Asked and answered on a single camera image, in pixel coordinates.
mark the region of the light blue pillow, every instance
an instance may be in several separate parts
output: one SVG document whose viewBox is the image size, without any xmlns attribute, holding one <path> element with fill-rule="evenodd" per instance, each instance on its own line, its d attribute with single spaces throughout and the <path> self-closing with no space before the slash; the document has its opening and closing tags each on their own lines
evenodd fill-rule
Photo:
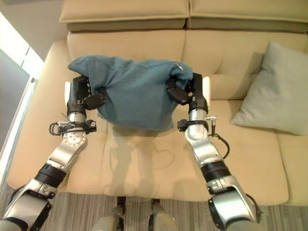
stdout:
<svg viewBox="0 0 308 231">
<path fill-rule="evenodd" d="M 231 123 L 307 134 L 308 54 L 270 41 L 261 71 Z"/>
</svg>

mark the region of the beige sofa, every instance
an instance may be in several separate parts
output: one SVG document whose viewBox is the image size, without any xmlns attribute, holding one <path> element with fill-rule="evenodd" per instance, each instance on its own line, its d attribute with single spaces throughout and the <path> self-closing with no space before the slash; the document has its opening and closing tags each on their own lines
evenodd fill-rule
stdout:
<svg viewBox="0 0 308 231">
<path fill-rule="evenodd" d="M 65 113 L 66 66 L 84 54 L 134 60 L 181 60 L 211 78 L 210 114 L 231 146 L 226 163 L 262 205 L 308 205 L 308 136 L 244 128 L 229 121 L 240 109 L 270 40 L 308 52 L 308 1 L 65 0 L 61 21 L 71 31 L 45 61 L 15 150 L 8 183 L 36 175 L 61 137 L 48 133 Z M 184 135 L 120 128 L 87 112 L 97 132 L 62 191 L 205 201 L 210 195 Z M 187 118 L 178 106 L 173 121 Z M 225 148 L 215 141 L 221 154 Z"/>
</svg>

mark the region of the striped carpet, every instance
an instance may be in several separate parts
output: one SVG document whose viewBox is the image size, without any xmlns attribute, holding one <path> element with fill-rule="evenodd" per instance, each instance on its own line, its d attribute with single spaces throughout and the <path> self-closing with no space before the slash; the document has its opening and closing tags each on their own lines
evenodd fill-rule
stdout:
<svg viewBox="0 0 308 231">
<path fill-rule="evenodd" d="M 4 212 L 12 189 L 0 194 L 0 212 Z M 42 231 L 88 231 L 95 221 L 116 205 L 116 198 L 105 195 L 58 193 Z M 151 214 L 150 199 L 127 198 L 125 231 L 146 231 Z M 176 219 L 179 231 L 216 231 L 207 203 L 162 200 L 161 205 Z M 261 224 L 266 231 L 308 231 L 308 207 L 261 206 Z"/>
</svg>

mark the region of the sofa backrest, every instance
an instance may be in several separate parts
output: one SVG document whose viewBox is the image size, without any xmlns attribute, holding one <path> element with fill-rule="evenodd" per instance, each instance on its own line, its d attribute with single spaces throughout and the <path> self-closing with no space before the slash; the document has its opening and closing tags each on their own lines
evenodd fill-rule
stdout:
<svg viewBox="0 0 308 231">
<path fill-rule="evenodd" d="M 188 28 L 308 31 L 307 0 L 190 0 Z"/>
<path fill-rule="evenodd" d="M 188 16 L 187 0 L 65 0 L 60 21 L 72 32 L 179 29 Z"/>
<path fill-rule="evenodd" d="M 65 0 L 71 32 L 141 29 L 308 31 L 307 0 Z"/>
<path fill-rule="evenodd" d="M 194 72 L 210 76 L 212 99 L 242 100 L 270 40 L 308 52 L 303 33 L 308 30 L 307 0 L 256 2 L 234 0 L 236 7 L 228 0 L 65 0 L 61 21 L 73 32 L 68 35 L 72 59 L 104 54 L 184 61 Z M 270 32 L 243 31 L 263 24 Z M 212 27 L 219 30 L 204 29 Z"/>
<path fill-rule="evenodd" d="M 72 59 L 104 54 L 183 61 L 194 72 L 210 76 L 214 100 L 246 96 L 270 40 L 307 52 L 307 35 L 280 32 L 155 30 L 70 33 L 67 38 Z"/>
</svg>

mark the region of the blue cloth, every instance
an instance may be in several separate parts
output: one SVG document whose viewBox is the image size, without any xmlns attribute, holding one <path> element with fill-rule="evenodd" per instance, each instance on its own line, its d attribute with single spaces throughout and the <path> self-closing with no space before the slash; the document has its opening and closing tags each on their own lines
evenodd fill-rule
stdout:
<svg viewBox="0 0 308 231">
<path fill-rule="evenodd" d="M 120 57 L 85 55 L 68 68 L 89 78 L 92 94 L 105 87 L 108 99 L 98 109 L 102 118 L 118 125 L 148 130 L 173 128 L 177 106 L 167 93 L 166 82 L 177 79 L 184 89 L 193 78 L 190 67 L 169 60 L 134 62 Z"/>
</svg>

